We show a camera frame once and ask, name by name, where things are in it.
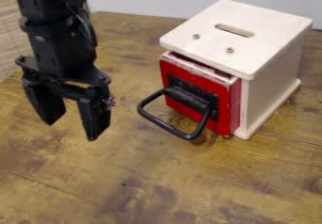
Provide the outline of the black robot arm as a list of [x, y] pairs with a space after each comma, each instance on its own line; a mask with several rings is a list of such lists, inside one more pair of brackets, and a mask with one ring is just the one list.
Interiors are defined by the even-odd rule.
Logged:
[[97, 32], [87, 0], [16, 0], [32, 55], [20, 56], [23, 88], [47, 124], [66, 114], [65, 101], [77, 101], [87, 138], [94, 141], [111, 124], [114, 97], [110, 76], [95, 66]]

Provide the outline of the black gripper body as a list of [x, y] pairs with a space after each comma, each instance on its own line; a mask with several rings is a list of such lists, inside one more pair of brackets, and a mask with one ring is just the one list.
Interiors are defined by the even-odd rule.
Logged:
[[51, 23], [19, 21], [30, 38], [31, 56], [15, 62], [23, 71], [23, 88], [31, 101], [69, 98], [109, 101], [110, 76], [97, 67], [97, 36], [75, 17]]

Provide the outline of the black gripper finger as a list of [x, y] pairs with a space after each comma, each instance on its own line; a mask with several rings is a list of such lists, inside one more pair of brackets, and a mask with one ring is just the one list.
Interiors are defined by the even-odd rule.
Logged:
[[110, 88], [106, 86], [87, 88], [86, 95], [77, 103], [87, 138], [95, 141], [111, 125], [115, 101]]
[[63, 98], [43, 83], [23, 79], [23, 89], [39, 118], [53, 125], [66, 114]]

